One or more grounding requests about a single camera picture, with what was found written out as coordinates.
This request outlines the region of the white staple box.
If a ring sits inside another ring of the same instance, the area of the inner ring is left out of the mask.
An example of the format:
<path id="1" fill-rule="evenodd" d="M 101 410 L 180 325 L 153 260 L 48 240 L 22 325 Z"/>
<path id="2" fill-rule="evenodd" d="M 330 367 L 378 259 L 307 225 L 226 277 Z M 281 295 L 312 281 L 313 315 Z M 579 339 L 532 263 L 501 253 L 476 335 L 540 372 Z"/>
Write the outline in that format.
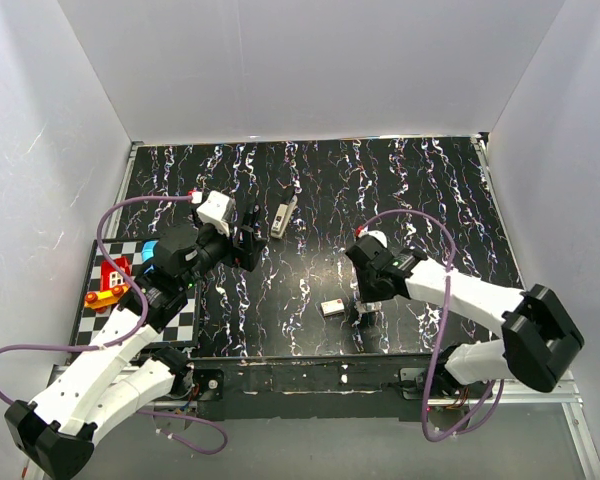
<path id="1" fill-rule="evenodd" d="M 340 298 L 322 302 L 320 308 L 324 317 L 339 315 L 345 312 L 344 302 Z"/>

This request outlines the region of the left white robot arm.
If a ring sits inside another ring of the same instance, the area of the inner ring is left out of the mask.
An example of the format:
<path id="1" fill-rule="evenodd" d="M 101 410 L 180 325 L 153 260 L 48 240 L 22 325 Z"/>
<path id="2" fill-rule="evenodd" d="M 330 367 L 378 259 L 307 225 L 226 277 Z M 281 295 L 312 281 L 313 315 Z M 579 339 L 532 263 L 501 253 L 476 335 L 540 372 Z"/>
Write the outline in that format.
<path id="1" fill-rule="evenodd" d="M 188 302 L 195 281 L 223 263 L 253 271 L 266 245 L 250 225 L 227 234 L 205 223 L 169 228 L 87 350 L 32 400 L 14 401 L 5 420 L 16 446 L 53 479 L 71 479 L 115 426 L 160 397 L 180 400 L 196 387 L 192 361 L 164 347 L 133 374 L 119 373 Z"/>

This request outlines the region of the black stapler magazine part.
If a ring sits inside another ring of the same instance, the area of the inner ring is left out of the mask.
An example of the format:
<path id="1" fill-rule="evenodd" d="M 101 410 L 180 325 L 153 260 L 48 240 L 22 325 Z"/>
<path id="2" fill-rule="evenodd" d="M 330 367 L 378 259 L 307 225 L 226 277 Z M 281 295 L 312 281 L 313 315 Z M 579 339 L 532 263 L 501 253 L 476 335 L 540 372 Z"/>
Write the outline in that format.
<path id="1" fill-rule="evenodd" d="M 260 216 L 260 206 L 256 197 L 252 197 L 247 201 L 244 217 L 243 217 L 243 225 L 249 227 L 251 229 L 256 228 L 256 223 L 258 222 Z"/>

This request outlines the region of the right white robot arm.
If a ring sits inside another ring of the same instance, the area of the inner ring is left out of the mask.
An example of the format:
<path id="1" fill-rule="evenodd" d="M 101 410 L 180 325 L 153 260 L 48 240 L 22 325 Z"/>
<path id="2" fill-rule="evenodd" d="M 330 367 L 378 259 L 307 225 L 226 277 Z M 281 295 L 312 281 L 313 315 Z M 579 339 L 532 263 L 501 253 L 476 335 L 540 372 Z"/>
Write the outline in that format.
<path id="1" fill-rule="evenodd" d="M 444 397 L 478 382 L 510 379 L 550 393 L 584 347 L 582 333 L 546 286 L 524 291 L 487 283 L 448 271 L 418 249 L 394 254 L 372 235 L 359 237 L 345 254 L 363 302 L 401 296 L 430 303 L 495 334 L 492 341 L 452 346 L 439 355 L 432 383 Z"/>

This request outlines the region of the staple box tray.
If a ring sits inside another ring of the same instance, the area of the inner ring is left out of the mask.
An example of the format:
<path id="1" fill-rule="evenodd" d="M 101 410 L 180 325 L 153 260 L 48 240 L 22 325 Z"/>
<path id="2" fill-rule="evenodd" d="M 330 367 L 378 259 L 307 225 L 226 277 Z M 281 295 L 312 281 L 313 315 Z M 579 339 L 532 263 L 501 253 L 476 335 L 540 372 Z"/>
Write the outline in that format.
<path id="1" fill-rule="evenodd" d="M 356 310 L 364 319 L 374 318 L 382 309 L 381 302 L 357 302 Z"/>

